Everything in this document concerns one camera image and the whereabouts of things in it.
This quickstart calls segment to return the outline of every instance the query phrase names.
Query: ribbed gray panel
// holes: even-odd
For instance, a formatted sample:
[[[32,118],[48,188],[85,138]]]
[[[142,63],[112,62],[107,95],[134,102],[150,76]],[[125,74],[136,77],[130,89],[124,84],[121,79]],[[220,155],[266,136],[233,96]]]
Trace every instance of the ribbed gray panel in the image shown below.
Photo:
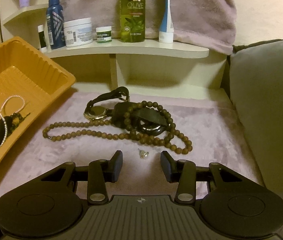
[[[13,239],[6,236],[3,240]],[[114,196],[109,204],[89,208],[70,230],[48,239],[230,240],[207,228],[193,208],[176,205],[166,195]]]

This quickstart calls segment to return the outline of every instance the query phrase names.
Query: small green jar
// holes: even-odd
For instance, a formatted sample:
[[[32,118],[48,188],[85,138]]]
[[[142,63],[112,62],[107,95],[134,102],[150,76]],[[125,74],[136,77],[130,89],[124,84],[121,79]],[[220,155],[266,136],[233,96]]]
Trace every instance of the small green jar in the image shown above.
[[[97,43],[111,42],[111,26],[97,27]]]

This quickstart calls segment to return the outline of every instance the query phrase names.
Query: wooden bead necklace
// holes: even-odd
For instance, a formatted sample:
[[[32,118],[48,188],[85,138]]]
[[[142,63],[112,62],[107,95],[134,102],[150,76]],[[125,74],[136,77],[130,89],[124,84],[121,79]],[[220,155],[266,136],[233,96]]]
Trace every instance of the wooden bead necklace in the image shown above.
[[[137,133],[136,130],[131,125],[131,120],[129,119],[131,113],[136,109],[141,109],[143,107],[153,107],[157,108],[157,110],[160,112],[161,115],[163,115],[168,123],[168,135],[164,139],[160,139],[158,137],[154,137],[152,135],[147,135],[143,133]],[[165,146],[166,148],[174,151],[177,154],[188,154],[192,149],[192,141],[188,139],[187,136],[184,136],[183,133],[181,133],[179,130],[176,130],[176,124],[174,123],[173,119],[171,118],[171,114],[166,110],[163,109],[162,105],[159,105],[157,102],[147,102],[142,101],[141,103],[135,103],[132,106],[130,106],[127,110],[127,112],[124,114],[124,124],[126,125],[126,130],[129,131],[129,133],[121,133],[121,134],[111,134],[111,133],[105,133],[100,131],[92,131],[92,130],[78,130],[76,132],[67,133],[63,135],[58,136],[49,136],[48,132],[51,129],[54,129],[56,127],[85,127],[88,128],[90,126],[103,126],[103,125],[110,125],[111,120],[94,120],[90,122],[55,122],[54,124],[50,124],[45,129],[43,129],[43,137],[48,138],[51,141],[61,141],[65,139],[74,138],[76,136],[81,135],[92,135],[101,137],[108,140],[135,140],[139,141],[141,144],[148,144],[148,145],[155,145],[155,146]],[[175,144],[171,144],[170,141],[177,136],[179,139],[181,139],[185,143],[185,148],[181,149],[178,148]]]

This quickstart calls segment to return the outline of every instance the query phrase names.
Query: white jar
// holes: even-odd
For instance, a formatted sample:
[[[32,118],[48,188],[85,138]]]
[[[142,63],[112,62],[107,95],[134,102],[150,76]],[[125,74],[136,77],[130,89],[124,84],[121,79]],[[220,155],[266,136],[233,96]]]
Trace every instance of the white jar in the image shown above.
[[[64,34],[66,47],[91,43],[93,41],[91,18],[64,22]]]

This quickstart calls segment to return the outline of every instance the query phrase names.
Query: blue spray bottle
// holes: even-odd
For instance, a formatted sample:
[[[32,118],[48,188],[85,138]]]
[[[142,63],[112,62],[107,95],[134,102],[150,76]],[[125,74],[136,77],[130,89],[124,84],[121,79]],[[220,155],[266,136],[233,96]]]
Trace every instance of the blue spray bottle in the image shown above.
[[[48,37],[51,49],[57,49],[65,44],[64,16],[59,0],[49,0],[49,7],[46,12]]]

